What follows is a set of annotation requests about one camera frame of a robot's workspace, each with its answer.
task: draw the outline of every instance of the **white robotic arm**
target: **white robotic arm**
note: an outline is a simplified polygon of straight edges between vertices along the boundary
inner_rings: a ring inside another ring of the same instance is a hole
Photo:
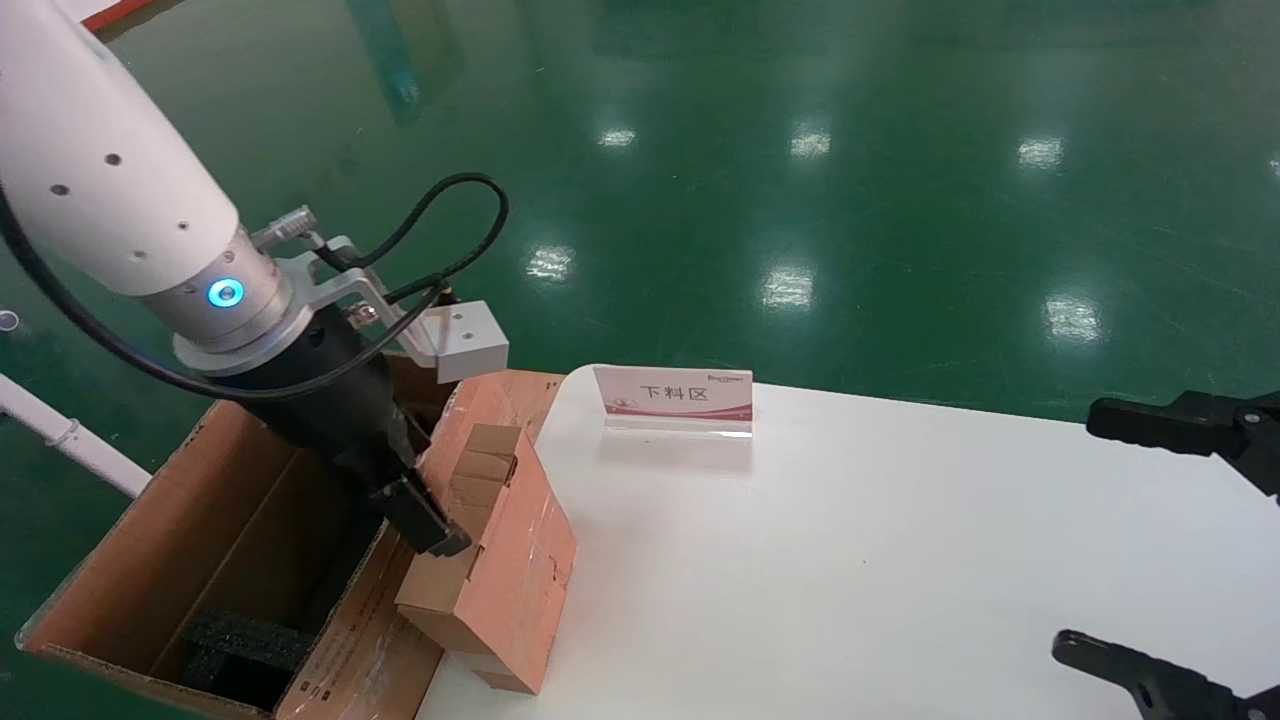
[[[444,190],[488,186],[499,211],[463,260],[388,293],[371,265]],[[456,304],[451,275],[492,245],[507,197],[480,174],[436,183],[379,249],[325,241],[310,210],[250,234],[182,136],[111,53],[51,0],[0,0],[0,234],[73,323],[152,377],[241,402],[282,437],[315,450],[362,503],[420,552],[453,555],[468,538],[426,493],[415,466],[428,433],[394,395],[381,348],[399,341],[440,382],[506,366],[507,340],[484,302]],[[125,347],[81,306],[28,241],[51,247],[108,290],[141,301],[173,331],[174,352],[198,378]],[[302,238],[276,261],[265,249]],[[328,263],[338,274],[324,282]],[[335,305],[388,325],[365,340]],[[415,297],[407,313],[398,301]]]
[[[143,297],[214,263],[236,206],[124,65],[51,0],[0,3],[0,165],[23,227]]]

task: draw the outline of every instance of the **small cardboard box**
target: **small cardboard box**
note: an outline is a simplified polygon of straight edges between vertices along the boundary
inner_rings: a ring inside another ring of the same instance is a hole
[[[396,603],[490,687],[536,693],[559,626],[577,542],[500,386],[465,380],[420,465],[474,546],[421,555]]]
[[[392,368],[401,402],[438,418],[453,386],[403,357]],[[351,514],[315,455],[218,402],[18,644],[210,717],[413,717],[443,651],[396,611],[415,553],[387,524],[271,712],[177,682],[195,652],[182,632],[202,610],[279,624],[307,612]]]

